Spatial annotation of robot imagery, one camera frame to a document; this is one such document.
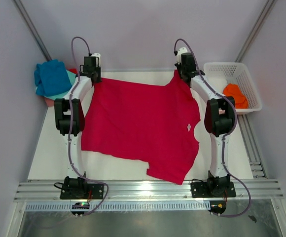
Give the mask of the magenta t shirt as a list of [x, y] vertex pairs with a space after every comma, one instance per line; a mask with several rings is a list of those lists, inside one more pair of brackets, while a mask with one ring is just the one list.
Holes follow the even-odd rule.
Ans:
[[81, 136], [83, 151], [147, 162], [148, 176], [182, 184], [199, 152], [199, 106], [177, 71], [166, 85], [103, 78]]

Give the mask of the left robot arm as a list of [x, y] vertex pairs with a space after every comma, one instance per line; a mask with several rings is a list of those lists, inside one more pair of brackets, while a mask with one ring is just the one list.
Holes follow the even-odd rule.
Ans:
[[61, 184], [60, 199], [103, 198], [104, 186], [86, 180], [81, 155], [81, 135], [85, 128], [82, 100], [93, 84], [101, 81], [101, 55], [90, 53], [79, 66], [72, 88], [62, 99], [54, 102], [55, 124], [62, 135], [68, 152], [67, 176]]

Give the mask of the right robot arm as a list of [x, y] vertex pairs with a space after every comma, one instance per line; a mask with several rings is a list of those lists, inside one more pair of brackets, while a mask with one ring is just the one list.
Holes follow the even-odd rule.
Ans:
[[236, 127], [235, 101], [218, 93], [198, 69], [192, 53], [185, 47], [175, 50], [179, 77], [206, 102], [204, 126], [211, 139], [211, 165], [206, 190], [211, 197], [235, 197], [236, 192], [227, 168], [229, 136]]

